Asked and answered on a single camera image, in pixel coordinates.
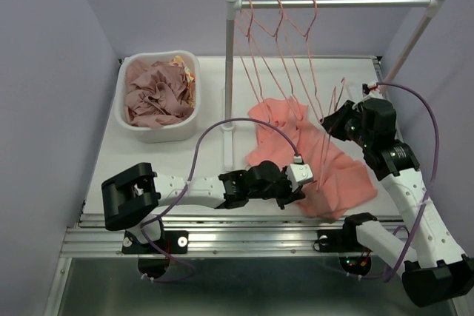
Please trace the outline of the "white clothes rack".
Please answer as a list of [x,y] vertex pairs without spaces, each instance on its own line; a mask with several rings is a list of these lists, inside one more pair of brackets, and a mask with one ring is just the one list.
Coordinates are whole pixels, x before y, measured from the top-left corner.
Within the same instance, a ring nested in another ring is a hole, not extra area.
[[225,30],[225,68],[224,68],[224,119],[233,116],[233,67],[234,40],[237,12],[244,9],[308,9],[324,8],[377,8],[377,7],[407,7],[424,8],[417,27],[410,39],[400,52],[397,62],[384,77],[384,83],[391,83],[408,59],[418,40],[427,29],[429,23],[436,17],[446,0],[225,0],[226,1],[226,30]]

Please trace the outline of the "dusty pink ruffled skirt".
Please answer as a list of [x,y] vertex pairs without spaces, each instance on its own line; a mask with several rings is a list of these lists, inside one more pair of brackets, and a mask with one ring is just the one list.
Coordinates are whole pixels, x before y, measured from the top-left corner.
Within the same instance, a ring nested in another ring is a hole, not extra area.
[[185,73],[167,62],[134,60],[126,69],[124,114],[128,124],[158,129],[180,124],[193,114],[195,107],[186,102]]

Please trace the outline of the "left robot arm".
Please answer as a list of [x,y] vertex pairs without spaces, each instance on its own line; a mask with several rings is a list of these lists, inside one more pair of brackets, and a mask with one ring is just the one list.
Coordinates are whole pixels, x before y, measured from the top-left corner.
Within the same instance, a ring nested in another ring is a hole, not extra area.
[[181,178],[153,171],[140,163],[101,184],[104,225],[108,231],[125,231],[131,241],[148,252],[164,246],[164,226],[153,210],[166,215],[174,206],[239,209],[251,200],[274,200],[280,209],[304,197],[305,184],[314,180],[309,165],[297,162],[279,168],[271,161],[249,169],[209,178]]

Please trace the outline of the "floral orange yellow skirt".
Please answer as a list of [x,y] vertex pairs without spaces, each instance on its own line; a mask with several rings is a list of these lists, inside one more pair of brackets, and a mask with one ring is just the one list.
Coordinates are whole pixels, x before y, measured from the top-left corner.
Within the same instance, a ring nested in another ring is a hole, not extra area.
[[180,67],[183,69],[185,73],[185,78],[187,81],[187,93],[188,98],[186,102],[190,105],[190,107],[194,108],[196,105],[196,77],[191,71],[191,69],[187,66],[186,62],[183,60],[181,56],[175,56],[170,61],[167,62],[168,65],[174,67]]

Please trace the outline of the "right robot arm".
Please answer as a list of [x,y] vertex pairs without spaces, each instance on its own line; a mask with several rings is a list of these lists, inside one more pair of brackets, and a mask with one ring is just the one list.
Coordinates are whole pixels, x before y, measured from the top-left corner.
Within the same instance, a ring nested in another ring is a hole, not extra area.
[[401,278],[418,307],[467,295],[473,289],[473,259],[456,242],[430,198],[412,149],[395,136],[396,111],[380,98],[341,108],[322,121],[340,141],[361,147],[367,166],[394,202],[408,230],[406,241],[388,232],[368,212],[350,215],[340,230],[320,233],[322,252],[354,252],[365,247]]

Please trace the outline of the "coral pink skirt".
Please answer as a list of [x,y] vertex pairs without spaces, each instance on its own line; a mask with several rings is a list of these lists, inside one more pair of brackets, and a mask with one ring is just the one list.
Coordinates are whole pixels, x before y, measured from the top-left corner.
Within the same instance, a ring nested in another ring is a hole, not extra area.
[[248,115],[279,128],[310,165],[314,182],[304,186],[305,198],[296,202],[303,215],[335,220],[377,196],[366,165],[352,159],[310,123],[308,106],[293,99],[268,98]]

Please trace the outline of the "white plastic basin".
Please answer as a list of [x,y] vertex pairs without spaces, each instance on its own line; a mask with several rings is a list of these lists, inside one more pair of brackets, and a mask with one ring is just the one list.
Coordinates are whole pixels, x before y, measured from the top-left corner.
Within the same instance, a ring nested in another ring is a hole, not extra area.
[[[196,105],[193,114],[180,124],[150,129],[146,127],[134,127],[127,123],[124,114],[124,98],[127,94],[125,84],[126,69],[134,60],[142,60],[147,64],[156,61],[167,62],[175,56],[181,56],[196,77]],[[145,143],[158,143],[169,141],[183,141],[190,138],[197,130],[197,115],[202,103],[200,64],[195,55],[183,50],[175,50],[164,53],[139,53],[126,57],[120,67],[116,85],[116,95],[113,105],[113,114],[119,126],[130,133],[134,138]]]

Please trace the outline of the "aluminium rail frame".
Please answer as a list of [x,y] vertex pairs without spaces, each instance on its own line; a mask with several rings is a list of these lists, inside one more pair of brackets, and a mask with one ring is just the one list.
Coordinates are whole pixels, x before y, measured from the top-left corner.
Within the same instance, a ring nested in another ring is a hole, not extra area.
[[[375,56],[314,56],[313,66],[323,105],[329,104],[334,86],[345,77],[343,98],[356,100],[361,85],[377,81],[381,67]],[[197,130],[190,138],[168,143],[145,143],[122,129],[111,105],[96,168],[84,200],[79,222],[66,231],[60,256],[63,259],[123,258],[123,232],[108,232],[104,227],[101,183],[140,162],[150,162],[165,175],[185,177],[193,157],[198,158],[196,175],[209,177],[231,167],[240,169],[246,154],[256,145],[250,124],[238,123],[233,140],[227,144],[224,132],[215,123],[224,116],[224,59],[202,56],[199,60],[202,103],[197,115]],[[299,74],[311,88],[308,60],[298,58]],[[273,82],[277,75],[290,75],[299,99],[305,99],[297,70],[278,58],[256,62],[263,91],[271,97],[279,93]],[[233,67],[233,114],[245,115],[255,104],[253,92],[241,60]],[[180,206],[165,216],[166,230],[185,230],[189,234],[189,258],[282,258],[314,256],[313,241],[319,229],[339,229],[342,223],[303,216],[295,206],[279,209],[272,201],[253,201],[241,209],[211,210],[199,206]]]

